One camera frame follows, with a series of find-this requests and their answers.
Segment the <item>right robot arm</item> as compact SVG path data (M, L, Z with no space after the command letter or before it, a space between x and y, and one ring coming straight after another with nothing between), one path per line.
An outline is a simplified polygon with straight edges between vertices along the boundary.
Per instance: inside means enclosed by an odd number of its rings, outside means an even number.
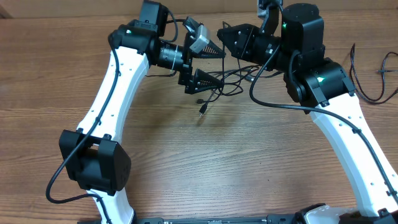
M259 1L262 26L225 27L220 41L235 58L284 75L292 110L309 114L329 140L356 197L356 208L318 203L289 215L287 223L396 223L397 173L372 134L344 68L325 57L318 7Z

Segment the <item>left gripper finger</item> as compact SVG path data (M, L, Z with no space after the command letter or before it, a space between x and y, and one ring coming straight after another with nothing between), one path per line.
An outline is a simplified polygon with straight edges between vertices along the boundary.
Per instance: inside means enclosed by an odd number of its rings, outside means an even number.
M224 87L224 83L209 73L196 69L191 80L191 94Z
M224 51L211 40L189 40L191 58L216 59L224 58Z

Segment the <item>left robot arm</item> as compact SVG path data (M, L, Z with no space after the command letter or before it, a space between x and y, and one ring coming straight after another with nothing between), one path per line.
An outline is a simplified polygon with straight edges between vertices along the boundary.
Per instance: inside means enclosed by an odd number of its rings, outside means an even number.
M164 39L167 24L173 22L167 7L144 1L138 19L110 33L109 65L97 96L76 130L64 130L60 136L61 169L95 201L101 223L136 220L125 189L131 159L121 142L134 95L151 66L179 73L178 83L188 94L222 86L219 79L192 67L194 58L223 58L210 31L193 18L185 18L182 25L187 34L184 44L177 45Z

